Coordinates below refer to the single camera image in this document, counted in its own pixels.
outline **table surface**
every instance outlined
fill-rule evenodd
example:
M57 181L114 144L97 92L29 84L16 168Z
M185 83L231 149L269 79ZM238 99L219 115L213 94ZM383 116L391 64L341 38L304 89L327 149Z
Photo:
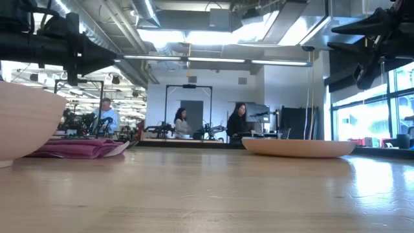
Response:
M414 163L135 148L0 169L0 232L413 232Z
M144 139L146 142L188 142L188 143L223 143L221 140L193 140L193 139Z

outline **glass window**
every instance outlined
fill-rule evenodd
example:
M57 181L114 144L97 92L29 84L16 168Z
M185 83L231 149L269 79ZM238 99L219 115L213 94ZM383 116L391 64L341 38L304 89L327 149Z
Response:
M362 104L336 111L338 140L389 138L387 101Z
M403 67L399 67L395 69L395 71L391 72L394 72L396 81L394 88L393 85L391 85L391 92L402 91L414 87L414 62Z
M387 94L387 84L381 84L379 86L376 86L374 88L368 89L366 91L362 91L356 95L353 95L349 98L346 98L344 100L340 100L336 103L333 104L333 106L341 106L344 104L350 104L352 102L357 102L357 101L361 101L361 100L366 100L368 98L372 98L372 97L376 97L376 96L380 96L383 94Z
M404 120L414 115L414 94L402 96L397 99L398 104L398 132L408 133L408 128L414 126L414 121Z

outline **door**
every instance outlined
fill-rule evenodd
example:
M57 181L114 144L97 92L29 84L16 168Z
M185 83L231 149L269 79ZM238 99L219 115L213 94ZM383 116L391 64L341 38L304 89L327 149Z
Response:
M191 127L190 135L193 134L203 126L203 101L181 100L181 107L187 110L187 124Z

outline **pink fabric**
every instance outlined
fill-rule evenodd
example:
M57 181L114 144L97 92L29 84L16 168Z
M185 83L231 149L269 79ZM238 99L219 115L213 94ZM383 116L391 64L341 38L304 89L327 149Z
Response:
M50 140L29 156L96 159L122 144L122 142L114 142L111 139Z

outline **woman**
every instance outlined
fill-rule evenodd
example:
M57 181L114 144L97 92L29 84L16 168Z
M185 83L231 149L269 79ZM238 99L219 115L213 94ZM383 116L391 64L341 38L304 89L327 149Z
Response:
M240 143L238 133L246 133L250 129L246 123L246 104L236 103L234 112L227 122L227 135L230 137L230 143Z
M187 124L187 111L183 107L180 107L175 113L174 124L176 138L182 139L190 132L190 127Z

